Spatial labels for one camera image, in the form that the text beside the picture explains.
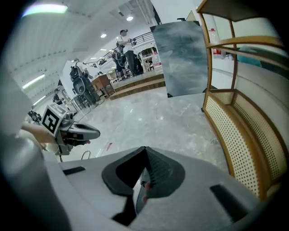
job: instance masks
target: white floor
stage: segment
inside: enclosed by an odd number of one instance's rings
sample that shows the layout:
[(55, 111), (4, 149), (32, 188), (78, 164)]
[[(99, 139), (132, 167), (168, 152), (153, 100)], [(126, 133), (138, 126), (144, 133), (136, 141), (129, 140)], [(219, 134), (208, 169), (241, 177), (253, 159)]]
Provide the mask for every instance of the white floor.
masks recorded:
[(74, 147), (62, 159), (80, 160), (86, 150), (94, 158), (151, 146), (209, 161), (228, 172), (223, 150), (200, 110), (203, 99), (204, 94), (167, 98), (165, 87), (107, 99), (81, 120), (99, 129), (101, 136), (91, 144)]

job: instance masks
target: speaker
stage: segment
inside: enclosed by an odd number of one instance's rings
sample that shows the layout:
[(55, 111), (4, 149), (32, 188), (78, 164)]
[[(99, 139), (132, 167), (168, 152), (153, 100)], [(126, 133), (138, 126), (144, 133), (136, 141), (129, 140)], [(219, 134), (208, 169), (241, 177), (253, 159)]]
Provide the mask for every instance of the speaker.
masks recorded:
[(85, 85), (84, 85), (81, 78), (78, 78), (78, 80), (75, 80), (73, 82), (73, 88), (74, 88), (76, 94), (78, 94), (80, 96), (83, 95), (83, 93), (85, 92)]

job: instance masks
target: woven rattan panel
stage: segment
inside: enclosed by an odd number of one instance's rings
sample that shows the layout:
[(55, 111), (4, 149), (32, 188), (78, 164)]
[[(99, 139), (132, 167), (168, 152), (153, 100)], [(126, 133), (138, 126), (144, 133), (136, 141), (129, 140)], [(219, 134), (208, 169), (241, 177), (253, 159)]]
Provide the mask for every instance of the woven rattan panel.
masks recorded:
[(269, 162), (272, 180), (276, 180), (286, 172), (287, 164), (283, 149), (273, 129), (261, 113), (241, 95), (237, 94), (233, 107), (254, 129)]
[(259, 197), (257, 172), (242, 134), (226, 111), (210, 96), (208, 96), (205, 109), (224, 140), (233, 165), (235, 178)]
[(212, 92), (223, 104), (231, 104), (233, 92)]

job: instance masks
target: gray marble backdrop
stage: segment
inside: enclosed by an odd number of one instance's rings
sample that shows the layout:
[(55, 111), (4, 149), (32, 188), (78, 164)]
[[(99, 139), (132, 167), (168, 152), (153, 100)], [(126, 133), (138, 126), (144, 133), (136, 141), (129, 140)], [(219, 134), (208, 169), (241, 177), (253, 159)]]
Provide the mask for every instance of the gray marble backdrop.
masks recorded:
[(202, 27), (194, 22), (151, 27), (167, 91), (172, 96), (202, 93), (207, 87), (208, 62)]

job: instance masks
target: stage step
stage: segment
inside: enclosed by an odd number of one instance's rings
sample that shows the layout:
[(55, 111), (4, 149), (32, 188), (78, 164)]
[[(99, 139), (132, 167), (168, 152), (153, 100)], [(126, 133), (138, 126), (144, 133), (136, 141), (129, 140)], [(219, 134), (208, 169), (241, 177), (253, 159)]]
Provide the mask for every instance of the stage step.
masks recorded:
[(114, 90), (116, 92), (120, 92), (120, 91), (122, 91), (124, 89), (128, 89), (128, 88), (131, 88), (133, 86), (140, 85), (140, 84), (147, 83), (147, 82), (151, 82), (151, 81), (154, 81), (154, 80), (157, 80), (157, 79), (163, 79), (163, 74), (158, 74), (158, 75), (154, 75), (154, 76), (151, 76), (151, 77), (139, 79), (139, 80), (136, 80), (134, 82), (122, 85), (122, 86), (120, 86), (118, 88), (114, 88)]
[(123, 89), (122, 91), (114, 93), (109, 98), (111, 100), (114, 100), (131, 94), (147, 91), (154, 88), (161, 88), (164, 86), (166, 86), (164, 79), (157, 79), (150, 82), (138, 84), (130, 88)]

